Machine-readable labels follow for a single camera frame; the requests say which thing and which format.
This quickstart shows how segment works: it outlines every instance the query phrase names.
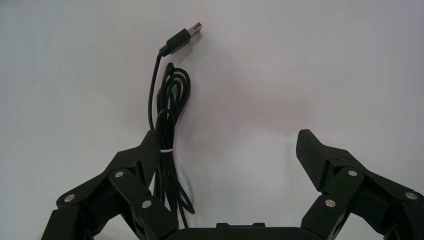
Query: black usb cable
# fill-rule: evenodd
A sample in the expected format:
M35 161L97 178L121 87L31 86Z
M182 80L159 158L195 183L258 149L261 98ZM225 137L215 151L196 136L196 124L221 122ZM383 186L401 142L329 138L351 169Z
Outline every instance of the black usb cable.
M152 103L161 59L169 54L174 54L184 47L201 29L202 25L198 22L190 29L183 29L166 41L166 45L159 50L156 58L148 96L148 124L151 130L156 130L161 149L161 157L155 173L153 195L160 199L163 204L167 200L171 213L176 217L179 210L185 228L189 226L184 209L191 214L194 214L195 210L186 191L184 191L178 181L173 146L175 124L190 95L190 77L187 72L181 68L174 67L171 62L166 66L160 89L156 96L157 119L155 126L153 125Z

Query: white cable tie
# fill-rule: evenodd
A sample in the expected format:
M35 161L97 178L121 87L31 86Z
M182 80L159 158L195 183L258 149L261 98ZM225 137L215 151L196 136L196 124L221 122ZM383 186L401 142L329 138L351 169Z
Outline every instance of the white cable tie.
M174 149L173 148L170 148L170 149L161 149L160 150L160 152L161 153L170 153L170 152L172 152Z

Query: metal usb plug tip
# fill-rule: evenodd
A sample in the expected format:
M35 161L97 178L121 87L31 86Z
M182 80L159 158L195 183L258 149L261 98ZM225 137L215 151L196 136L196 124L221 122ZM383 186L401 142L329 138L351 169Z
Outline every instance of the metal usb plug tip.
M187 30L187 32L190 34L190 36L194 36L200 32L202 29L202 24L200 22L196 23L194 26L190 27L190 29Z

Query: silver screw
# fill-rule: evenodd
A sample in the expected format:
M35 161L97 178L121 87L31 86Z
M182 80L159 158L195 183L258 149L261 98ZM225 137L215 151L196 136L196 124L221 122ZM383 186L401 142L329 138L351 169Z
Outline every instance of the silver screw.
M115 173L115 177L116 177L116 178L122 177L122 175L124 175L124 173L123 173L123 172L121 172L121 171L119 171L119 172Z
M152 202L149 201L149 200L146 200L146 201L143 202L142 207L144 209L146 209L146 208L150 207L151 205L152 205Z
M68 203L68 202L74 200L74 198L75 198L75 194L67 195L65 197L64 201L65 201L65 203Z
M348 171L347 172L350 176L357 176L358 175L358 173L356 172L356 171L352 171L352 170L350 170L350 171Z
M327 199L325 200L325 205L329 206L330 208L334 208L336 206L336 202L331 199Z
M417 195L413 194L412 192L407 192L407 193L405 193L405 195L412 200L418 199Z

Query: black plastic part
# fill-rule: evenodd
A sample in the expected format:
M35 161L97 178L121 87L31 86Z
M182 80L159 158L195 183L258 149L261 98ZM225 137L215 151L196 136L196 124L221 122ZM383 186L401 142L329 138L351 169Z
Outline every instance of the black plastic part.
M103 173L57 200L59 209L51 214L42 240L93 240L118 214L140 240L332 240L350 213L364 218L385 240L424 240L422 194L369 171L346 150L322 145L309 130L300 131L298 139L299 161L323 193L301 228L218 223L216 228L177 230L177 218L146 187L160 155L155 132L149 131L139 147L119 152ZM64 202L70 194L75 199ZM145 201L150 206L144 207Z
M110 173L109 179L113 188L128 203L134 225L141 234L139 239L160 240L175 232L178 220L138 179L127 169L117 169ZM143 203L149 201L146 208Z
M230 225L228 223L217 223L217 228L265 228L264 222L255 222L252 225Z
M326 201L335 202L335 206L326 205ZM331 195L319 196L302 219L301 228L307 229L324 240L336 238L345 219L346 203Z
M323 145L309 129L299 132L296 156L317 191L323 190L330 160L355 159L347 150Z
M79 205L81 220L91 237L99 234L106 223L119 214L131 229L134 229L131 213L128 212L128 204L112 188L109 173L116 169L128 169L140 184L148 186L152 181L159 158L160 147L156 132L150 130L139 146L118 152L101 174L64 193L57 199L56 205L59 209ZM75 198L65 202L66 196L71 194L74 194Z
M185 228L166 240L322 240L299 227Z
M80 218L80 206L54 210L41 240L93 240Z
M166 45L159 50L159 54L162 55L162 57L174 54L176 51L188 44L191 38L192 36L187 29L183 29L166 41Z

